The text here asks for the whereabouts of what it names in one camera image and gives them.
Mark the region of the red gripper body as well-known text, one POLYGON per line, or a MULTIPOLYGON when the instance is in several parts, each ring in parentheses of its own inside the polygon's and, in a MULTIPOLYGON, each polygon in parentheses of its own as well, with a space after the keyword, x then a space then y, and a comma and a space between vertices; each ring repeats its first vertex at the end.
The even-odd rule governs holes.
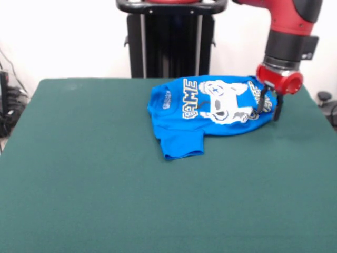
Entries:
POLYGON ((256 76, 262 84, 282 95, 295 94, 303 85, 303 75, 299 71, 275 70, 265 64, 258 66, 256 76))

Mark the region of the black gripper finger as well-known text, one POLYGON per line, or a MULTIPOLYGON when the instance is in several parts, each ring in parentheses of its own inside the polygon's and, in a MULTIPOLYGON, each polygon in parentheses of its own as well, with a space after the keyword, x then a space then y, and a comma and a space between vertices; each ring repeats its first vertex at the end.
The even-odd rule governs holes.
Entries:
POLYGON ((266 94, 267 94, 268 91, 269 91, 269 88, 266 85, 261 90, 259 102, 258 102, 258 105, 257 105, 257 113, 258 114, 267 112, 267 109, 265 109, 265 102, 266 102, 266 94))
POLYGON ((276 93, 277 105, 274 110, 273 121, 278 121, 282 112, 282 107, 284 103, 284 96, 280 93, 276 93))

